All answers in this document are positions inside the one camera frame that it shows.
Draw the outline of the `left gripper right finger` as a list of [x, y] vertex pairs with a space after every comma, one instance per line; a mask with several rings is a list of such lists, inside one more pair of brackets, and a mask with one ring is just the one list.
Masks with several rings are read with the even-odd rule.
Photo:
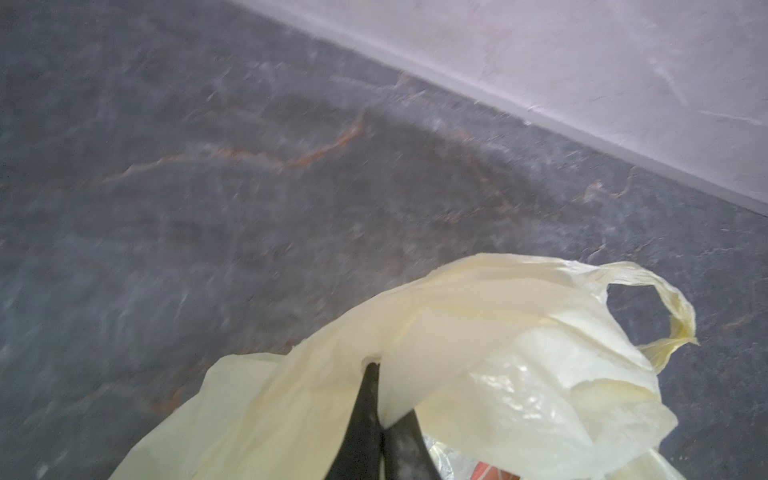
[[414, 410], [383, 430], [386, 480], [441, 480]]

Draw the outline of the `cream plastic bag fruit print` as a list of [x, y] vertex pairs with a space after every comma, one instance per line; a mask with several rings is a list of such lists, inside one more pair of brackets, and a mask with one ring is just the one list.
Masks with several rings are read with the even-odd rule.
[[369, 424], [523, 479], [675, 479], [659, 373], [695, 311], [632, 262], [477, 254], [352, 308], [288, 354], [229, 355], [118, 479], [320, 479], [365, 378]]

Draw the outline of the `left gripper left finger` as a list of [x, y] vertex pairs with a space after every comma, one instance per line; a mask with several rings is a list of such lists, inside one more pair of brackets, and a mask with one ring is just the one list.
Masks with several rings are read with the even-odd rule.
[[378, 419], [379, 365], [364, 371], [352, 414], [326, 480], [378, 480], [381, 471], [382, 431]]

